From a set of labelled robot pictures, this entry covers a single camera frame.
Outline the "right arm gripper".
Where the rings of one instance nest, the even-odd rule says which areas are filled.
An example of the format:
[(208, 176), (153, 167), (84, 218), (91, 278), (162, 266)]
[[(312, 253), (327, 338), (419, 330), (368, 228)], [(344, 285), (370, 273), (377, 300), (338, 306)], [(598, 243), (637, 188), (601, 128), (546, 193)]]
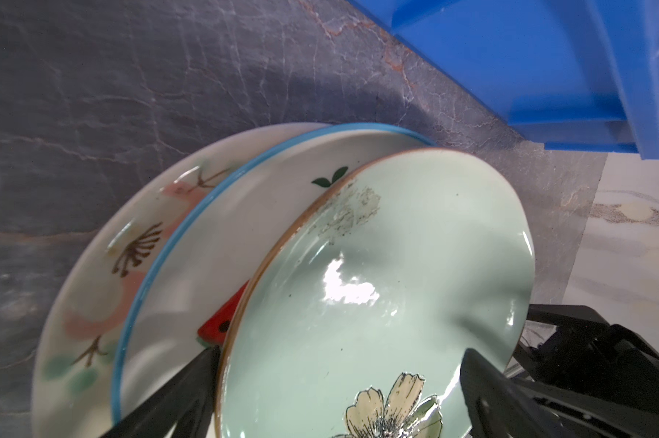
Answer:
[[(640, 335), (584, 306), (532, 305), (526, 318), (555, 329), (537, 347), (517, 345), (529, 376), (605, 406), (602, 416), (564, 407), (567, 424), (587, 436), (659, 437), (659, 353)], [(476, 350), (464, 353), (460, 384), (473, 437), (573, 436)]]

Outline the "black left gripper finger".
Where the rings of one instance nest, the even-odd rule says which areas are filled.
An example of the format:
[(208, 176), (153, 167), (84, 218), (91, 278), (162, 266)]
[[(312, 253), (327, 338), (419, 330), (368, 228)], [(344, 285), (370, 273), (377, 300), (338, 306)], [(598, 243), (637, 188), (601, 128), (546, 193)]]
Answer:
[(220, 347), (205, 349), (103, 436), (207, 436), (214, 413), (220, 358)]

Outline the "watermelon pattern plate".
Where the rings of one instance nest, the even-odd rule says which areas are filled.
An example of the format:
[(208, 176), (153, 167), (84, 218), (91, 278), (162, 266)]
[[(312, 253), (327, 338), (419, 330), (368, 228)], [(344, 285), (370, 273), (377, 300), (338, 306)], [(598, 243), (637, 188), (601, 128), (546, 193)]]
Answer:
[(329, 126), (281, 142), (220, 182), (175, 229), (134, 297), (111, 381), (113, 420), (201, 351), (198, 328), (322, 193), (363, 164), (430, 143), (392, 125)]

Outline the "green floral plate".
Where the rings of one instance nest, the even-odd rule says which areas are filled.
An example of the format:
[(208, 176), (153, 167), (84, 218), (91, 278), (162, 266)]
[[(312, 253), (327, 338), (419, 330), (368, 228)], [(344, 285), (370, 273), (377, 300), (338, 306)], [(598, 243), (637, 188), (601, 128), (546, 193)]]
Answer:
[(535, 251), (487, 162), (427, 148), (360, 167), (268, 253), (223, 348), (219, 437), (463, 437), (464, 353), (509, 363)]

